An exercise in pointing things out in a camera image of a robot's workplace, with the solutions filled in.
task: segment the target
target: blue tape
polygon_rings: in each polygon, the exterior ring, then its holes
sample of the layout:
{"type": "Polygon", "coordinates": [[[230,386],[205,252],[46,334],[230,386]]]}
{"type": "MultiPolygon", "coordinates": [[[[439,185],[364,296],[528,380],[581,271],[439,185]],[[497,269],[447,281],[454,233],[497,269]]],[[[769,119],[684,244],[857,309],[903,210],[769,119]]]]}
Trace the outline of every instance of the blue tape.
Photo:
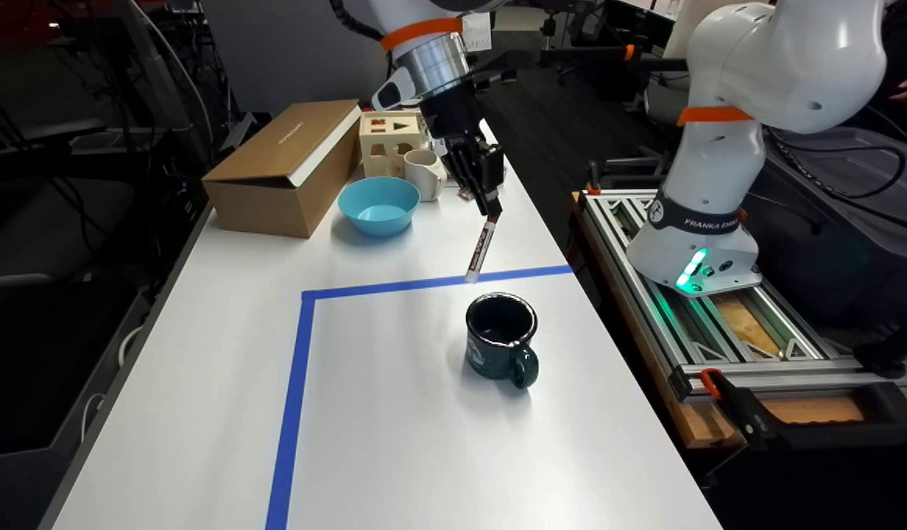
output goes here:
{"type": "MultiPolygon", "coordinates": [[[[476,283],[506,283],[506,281],[563,278],[563,275],[570,275],[570,269],[548,266],[548,269],[488,271],[488,275],[479,275],[476,283]]],[[[447,286],[464,286],[464,283],[467,283],[464,278],[433,278],[433,281],[410,281],[410,283],[319,290],[319,293],[299,296],[296,346],[294,346],[294,364],[288,369],[288,389],[285,389],[285,405],[282,405],[282,424],[279,424],[276,465],[273,465],[266,530],[285,530],[285,523],[288,523],[288,498],[291,498],[294,473],[296,473],[296,443],[299,443],[299,415],[304,415],[304,389],[307,389],[314,305],[336,302],[336,297],[447,290],[447,286]]]]}

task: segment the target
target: bowl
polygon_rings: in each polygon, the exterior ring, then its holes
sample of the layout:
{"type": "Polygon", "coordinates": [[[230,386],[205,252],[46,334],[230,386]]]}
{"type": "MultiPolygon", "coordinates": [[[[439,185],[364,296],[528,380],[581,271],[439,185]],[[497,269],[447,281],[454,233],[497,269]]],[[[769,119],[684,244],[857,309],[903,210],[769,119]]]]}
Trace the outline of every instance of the bowl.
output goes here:
{"type": "Polygon", "coordinates": [[[388,240],[411,224],[417,188],[398,177],[364,177],[338,194],[338,212],[364,236],[388,240]]]}

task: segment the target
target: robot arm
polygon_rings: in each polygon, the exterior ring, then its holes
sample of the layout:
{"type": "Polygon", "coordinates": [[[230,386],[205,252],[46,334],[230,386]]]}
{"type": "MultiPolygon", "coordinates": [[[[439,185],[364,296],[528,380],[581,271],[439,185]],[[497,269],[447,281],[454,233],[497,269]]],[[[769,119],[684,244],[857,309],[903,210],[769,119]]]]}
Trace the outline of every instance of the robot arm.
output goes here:
{"type": "Polygon", "coordinates": [[[457,18],[457,12],[492,7],[494,0],[370,0],[380,44],[392,54],[392,77],[370,103],[373,109],[420,107],[447,172],[494,221],[504,153],[479,132],[457,18]]]}
{"type": "Polygon", "coordinates": [[[716,10],[688,40],[684,143],[629,266],[684,296],[760,283],[740,205],[765,163],[760,125],[822,132],[880,87],[884,0],[781,0],[716,10]]]}

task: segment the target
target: dark mug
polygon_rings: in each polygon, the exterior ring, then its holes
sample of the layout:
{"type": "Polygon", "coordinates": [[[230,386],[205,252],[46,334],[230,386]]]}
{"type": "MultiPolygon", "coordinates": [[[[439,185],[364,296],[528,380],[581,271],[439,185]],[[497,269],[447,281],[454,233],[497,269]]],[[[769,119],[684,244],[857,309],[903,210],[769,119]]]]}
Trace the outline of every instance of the dark mug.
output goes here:
{"type": "Polygon", "coordinates": [[[538,315],[528,302],[504,293],[482,296],[464,309],[464,330],[464,359],[479,378],[511,380],[517,389],[535,384],[538,358],[531,342],[538,315]]]}

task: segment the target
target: white table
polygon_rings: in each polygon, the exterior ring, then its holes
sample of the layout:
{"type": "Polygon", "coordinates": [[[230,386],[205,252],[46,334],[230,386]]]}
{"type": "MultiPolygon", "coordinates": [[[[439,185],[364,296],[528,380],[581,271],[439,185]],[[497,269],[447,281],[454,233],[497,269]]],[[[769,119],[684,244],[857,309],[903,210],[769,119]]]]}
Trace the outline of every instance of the white table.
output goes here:
{"type": "Polygon", "coordinates": [[[719,527],[511,168],[501,202],[470,286],[454,188],[392,243],[336,210],[308,243],[210,221],[56,527],[719,527]],[[492,290],[542,319],[528,396],[463,369],[492,290]]]}

